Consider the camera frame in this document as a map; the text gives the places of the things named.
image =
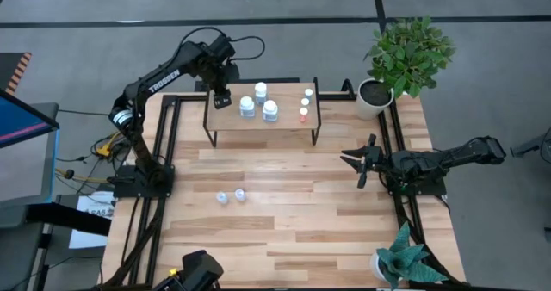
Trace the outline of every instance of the plant pot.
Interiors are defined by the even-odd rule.
[[[362,120],[365,120],[365,121],[373,120],[381,111],[383,111],[386,107],[388,107],[388,105],[390,105],[391,102],[393,102],[394,100],[394,90],[392,89],[390,90],[390,99],[384,105],[380,105],[380,106],[372,105],[363,98],[361,94],[362,86],[370,85],[370,84],[378,84],[378,83],[379,81],[373,78],[370,78],[370,79],[363,80],[360,86],[358,87],[357,98],[356,98],[356,112],[358,117]]]
[[[377,255],[377,252],[371,255],[371,260],[369,261],[369,267],[371,268],[371,271],[373,272],[373,275],[377,277],[377,279],[382,280],[386,282],[385,276],[382,274],[381,269],[379,268],[379,255]]]

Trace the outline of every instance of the bottle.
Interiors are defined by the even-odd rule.
[[[302,105],[302,107],[308,107],[308,105],[310,105],[310,100],[307,98],[303,98],[300,100],[300,104]]]
[[[276,102],[268,100],[264,103],[262,109],[263,118],[266,122],[275,122],[277,121],[277,105]]]
[[[268,89],[265,83],[258,83],[255,85],[255,97],[257,98],[257,104],[262,106],[268,99]]]
[[[220,204],[227,204],[228,199],[227,199],[226,193],[224,193],[224,192],[218,192],[218,193],[216,194],[216,200],[217,200]]]
[[[304,90],[304,98],[307,98],[308,101],[312,100],[313,90],[312,89],[306,89]]]
[[[238,199],[238,201],[245,201],[245,192],[242,189],[236,189],[235,198]]]
[[[300,123],[306,122],[306,115],[308,115],[308,109],[304,108],[304,107],[301,108],[300,109],[300,117],[299,117]]]
[[[254,118],[255,103],[252,102],[252,98],[248,96],[241,97],[241,103],[239,104],[239,113],[244,118]]]

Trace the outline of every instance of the wooden table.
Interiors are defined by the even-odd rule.
[[[266,84],[268,87],[268,99],[275,101],[278,107],[277,122],[265,122],[262,116],[262,107],[255,105],[254,118],[245,119],[239,115],[239,101],[241,97],[255,98],[255,84],[228,84],[227,88],[232,92],[232,104],[222,109],[214,108],[213,92],[209,92],[209,100],[205,104],[205,116],[203,126],[208,138],[216,147],[219,131],[240,131],[240,134],[253,130],[309,130],[312,133],[312,143],[316,145],[321,127],[319,119],[319,102],[317,99],[318,87],[316,83],[297,84]],[[306,121],[300,122],[299,109],[302,107],[300,100],[304,98],[304,91],[311,89],[314,95],[308,105]]]
[[[150,148],[161,100],[156,95],[147,103],[144,136]],[[176,182],[166,204],[155,282],[170,268],[180,269],[184,254],[205,249],[224,267],[223,288],[385,287],[368,262],[398,231],[393,200],[373,173],[365,189],[357,189],[357,174],[339,158],[341,150],[365,144],[370,133],[381,146],[378,121],[359,120],[354,102],[321,102],[324,126],[315,147],[308,131],[263,130],[220,131],[224,135],[213,149],[201,128],[204,106],[182,104]],[[420,101],[403,96],[398,111],[407,148],[429,150]],[[245,190],[247,202],[232,197],[222,206],[215,200],[218,191],[237,188]],[[105,277],[120,265],[133,203],[125,199],[116,205],[103,259]],[[464,279],[448,210],[431,196],[419,196],[418,203],[428,245],[453,276]],[[148,255],[146,247],[139,282]]]

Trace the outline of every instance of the gray floor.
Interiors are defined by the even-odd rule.
[[[551,0],[383,0],[387,16],[551,15]],[[180,20],[273,16],[374,16],[374,0],[4,0],[0,22]],[[438,88],[422,93],[434,146],[458,146],[473,136],[497,137],[506,148],[544,133],[547,116],[551,23],[461,23],[440,27],[457,44],[454,63]],[[375,24],[227,26],[232,37],[262,36],[266,53],[239,64],[242,77],[317,76],[322,90],[347,77],[365,78],[362,62]],[[0,29],[0,52],[31,52],[16,94],[25,102],[108,112],[122,88],[167,60],[190,27]],[[210,33],[194,40],[211,40]],[[238,45],[253,54],[258,44]],[[190,91],[182,77],[170,91]],[[114,129],[105,118],[60,114],[59,155],[75,158]],[[92,164],[59,164],[88,174]],[[94,176],[110,176],[100,164]],[[548,165],[536,153],[499,167],[469,165],[447,177],[452,220],[467,279],[474,285],[548,290],[551,225]],[[55,190],[73,193],[63,186]],[[63,259],[68,252],[52,252]],[[71,288],[97,278],[97,262],[59,266],[46,289],[69,289],[60,277],[80,276]]]

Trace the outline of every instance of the computer screen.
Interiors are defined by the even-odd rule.
[[[0,90],[0,148],[59,128],[59,124]]]

